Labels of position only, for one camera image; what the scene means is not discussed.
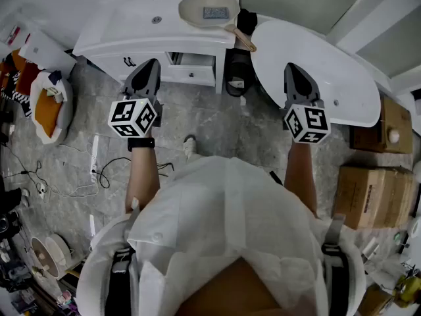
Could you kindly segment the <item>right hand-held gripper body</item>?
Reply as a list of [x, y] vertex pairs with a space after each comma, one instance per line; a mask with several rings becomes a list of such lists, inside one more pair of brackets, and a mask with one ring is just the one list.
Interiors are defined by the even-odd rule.
[[284, 121], [295, 143], [319, 144], [330, 135], [330, 118], [321, 99], [287, 100], [285, 109]]

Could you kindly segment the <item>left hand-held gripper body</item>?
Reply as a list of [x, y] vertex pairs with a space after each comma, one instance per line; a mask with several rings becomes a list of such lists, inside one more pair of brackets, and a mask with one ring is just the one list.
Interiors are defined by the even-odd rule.
[[126, 98], [114, 101], [109, 113], [108, 126], [122, 138], [144, 138], [152, 127], [160, 127], [162, 104], [157, 92], [125, 94]]

